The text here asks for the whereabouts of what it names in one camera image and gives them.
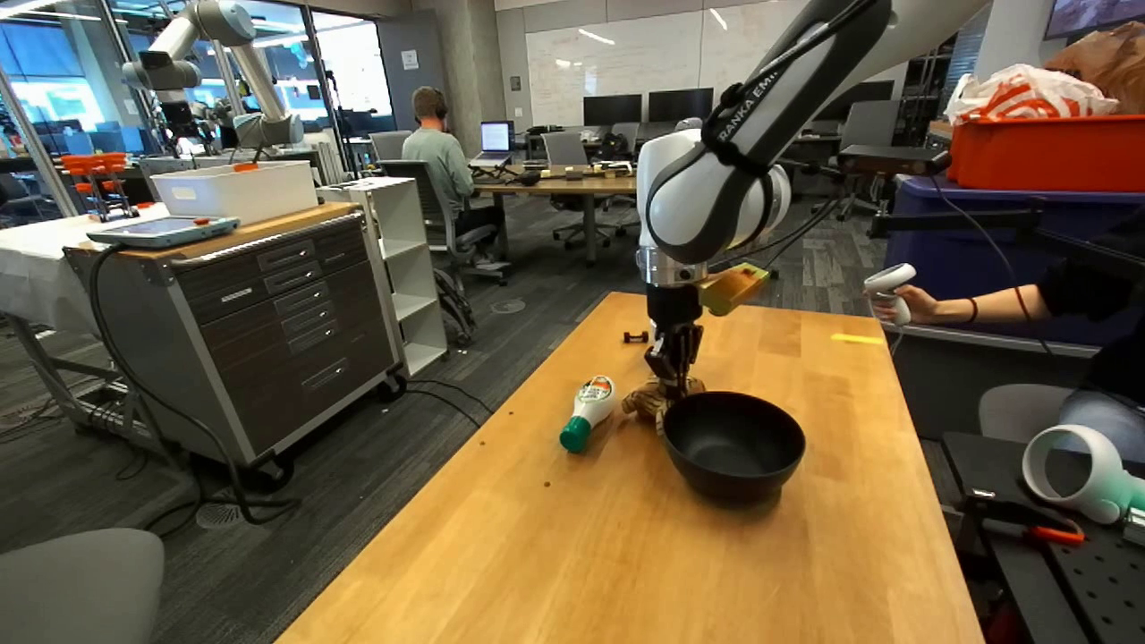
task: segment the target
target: red object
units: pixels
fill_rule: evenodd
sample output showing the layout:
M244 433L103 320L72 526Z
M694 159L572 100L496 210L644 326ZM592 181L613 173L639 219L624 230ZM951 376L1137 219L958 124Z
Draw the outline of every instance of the red object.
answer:
M949 180L971 189L1145 192L1145 114L962 120Z

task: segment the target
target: computer monitor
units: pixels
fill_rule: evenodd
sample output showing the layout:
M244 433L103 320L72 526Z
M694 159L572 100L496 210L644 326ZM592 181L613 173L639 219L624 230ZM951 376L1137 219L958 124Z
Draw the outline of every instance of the computer monitor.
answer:
M582 95L582 124L644 120L639 91Z
M483 120L481 124L481 155L508 157L510 155L510 120Z
M815 120L847 120L852 103L859 100L890 100L895 95L895 83L859 83L852 89L843 89L840 95L832 95Z
M714 103L713 87L646 91L646 120L710 119L713 103Z

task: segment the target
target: cable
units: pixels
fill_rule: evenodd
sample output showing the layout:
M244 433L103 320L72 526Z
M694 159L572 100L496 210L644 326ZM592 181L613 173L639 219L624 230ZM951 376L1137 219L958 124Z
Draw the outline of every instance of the cable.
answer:
M997 260L1003 260L1003 269L1007 269L1007 275L1010 275L1010 283L1013 283L1013 295L1015 295L1015 303L1022 306L1026 330L1034 334L1036 345L1042 345L1048 356L1057 356L1057 353L1048 350L1048 341L1044 341L1042 326L1034 320L1034 313L1032 313L1032 306L1026 306L1026 295L1022 295L1022 289L1020 289L1020 279L1015 279L1015 269L1013 269L1010 255L997 246L997 241L994 241L966 208L958 208L958 202L942 189L936 174L928 174L928 180L935 181L936 199L942 199L946 208L951 208L957 214L962 214L962 219L976 230L976 236L984 236L986 246L997 255Z
M151 397L153 404L160 404L166 411L171 411L175 417L190 423L193 429L202 429L202 433L212 440L212 447L219 450L219 458L222 458L222 466L224 466L229 486L233 486L236 503L239 503L239 511L244 511L246 522L258 526L258 522L271 522L271 520L286 515L290 509L296 509L296 501L249 501L249 497L246 497L246 486L244 486L244 479L239 479L239 468L236 468L236 462L233 462L233 455L229 455L224 444L212 433L212 427L202 423L202 417L193 417L193 413L187 413L181 406L175 406L175 404L166 402L160 394L153 394L153 390L130 368L119 341L106 334L112 326L106 326L103 299L101 299L101 270L103 270L106 257L116 257L119 251L123 251L123 243L112 243L106 251L95 255L95 260L92 260L88 270L86 270L86 295L88 295L88 303L92 303L95 330L101 330L103 345L106 345L112 362L119 366L123 380L125 380L134 390L138 390L138 397Z
M481 417L471 417L463 404L456 404L452 397L435 394L435 390L409 390L409 394L422 394L422 397L434 397L446 406L456 406L459 413L464 413L471 423L471 429L481 429Z
M446 380L409 380L409 382L434 382L434 387L456 390L459 397L471 402L481 411L494 413L494 406L487 402L481 402L471 390L464 390L459 382L446 382Z

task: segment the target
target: wooden table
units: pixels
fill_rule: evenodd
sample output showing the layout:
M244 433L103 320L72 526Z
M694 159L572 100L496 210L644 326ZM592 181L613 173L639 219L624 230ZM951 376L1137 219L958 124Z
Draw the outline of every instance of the wooden table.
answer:
M637 180L632 174L601 174L601 180L562 180L562 174L543 174L534 187L524 181L500 181L500 180L481 180L475 192L494 192L500 195L582 195L582 260L598 260L598 195L637 195Z
M694 376L788 406L807 450L769 515L694 497L655 429L557 447L572 390L646 382L644 295L613 292L284 641L935 644L982 641L873 318L745 306Z

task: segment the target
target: computer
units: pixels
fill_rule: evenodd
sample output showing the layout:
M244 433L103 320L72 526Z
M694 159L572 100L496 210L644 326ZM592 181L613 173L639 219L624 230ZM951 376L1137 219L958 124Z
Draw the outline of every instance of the computer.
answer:
M481 155L469 159L475 167L496 167L510 157L510 120L483 120L481 124Z

